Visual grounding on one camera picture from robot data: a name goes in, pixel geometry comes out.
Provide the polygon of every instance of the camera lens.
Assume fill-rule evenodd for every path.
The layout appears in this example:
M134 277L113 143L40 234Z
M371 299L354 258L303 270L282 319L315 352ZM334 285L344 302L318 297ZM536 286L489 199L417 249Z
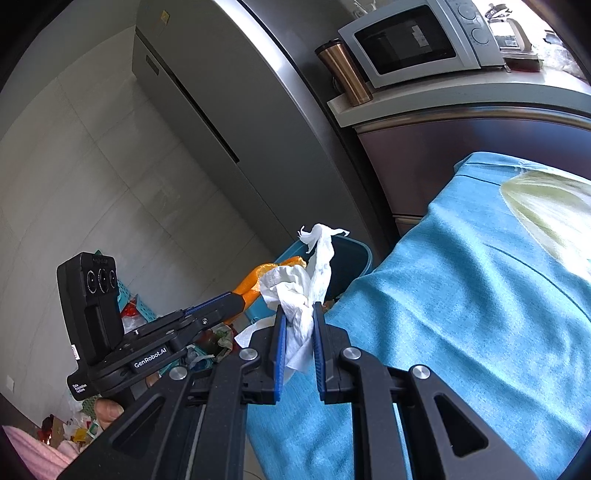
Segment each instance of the camera lens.
M90 293L96 293L96 276L92 270L86 274L86 286Z
M107 272L104 268L99 270L99 287L102 293L107 293L109 290L109 280L107 279Z
M109 272L109 283L113 289L117 288L117 277L115 277L115 272L112 270Z

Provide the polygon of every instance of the copper tumbler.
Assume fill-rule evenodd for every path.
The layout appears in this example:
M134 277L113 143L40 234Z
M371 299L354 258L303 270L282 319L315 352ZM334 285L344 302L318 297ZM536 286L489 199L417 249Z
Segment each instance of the copper tumbler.
M351 106L367 103L374 98L341 39L330 40L314 52L339 81Z

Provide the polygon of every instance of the silver bolt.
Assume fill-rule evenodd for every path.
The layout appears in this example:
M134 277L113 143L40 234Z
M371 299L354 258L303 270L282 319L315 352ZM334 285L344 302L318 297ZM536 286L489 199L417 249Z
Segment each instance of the silver bolt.
M170 378L172 378L173 380L182 380L187 376L187 373L187 369L185 367L181 367L180 365L172 367L170 369L170 372L168 372Z
M239 355L243 360L249 361L254 360L258 356L258 352L254 348L245 348L240 350Z
M421 380L429 378L431 371L424 365L415 365L413 367L413 375Z
M343 356L349 360L357 360L361 357L361 350L355 348L354 346L348 346L345 350L343 350Z

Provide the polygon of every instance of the white countertop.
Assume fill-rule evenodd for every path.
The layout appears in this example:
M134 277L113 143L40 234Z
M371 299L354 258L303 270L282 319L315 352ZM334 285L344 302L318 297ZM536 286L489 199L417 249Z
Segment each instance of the white countertop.
M569 109L591 116L591 87L566 72L504 70L461 72L393 85L374 92L374 99L351 107L345 95L328 102L340 126L438 106L470 103L530 104Z

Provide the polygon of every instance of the wall outlet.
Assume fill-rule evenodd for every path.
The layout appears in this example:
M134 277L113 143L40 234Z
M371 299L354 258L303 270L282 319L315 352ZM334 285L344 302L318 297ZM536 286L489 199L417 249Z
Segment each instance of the wall outlet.
M10 378L8 375L6 376L6 387L11 392L14 392L14 380Z

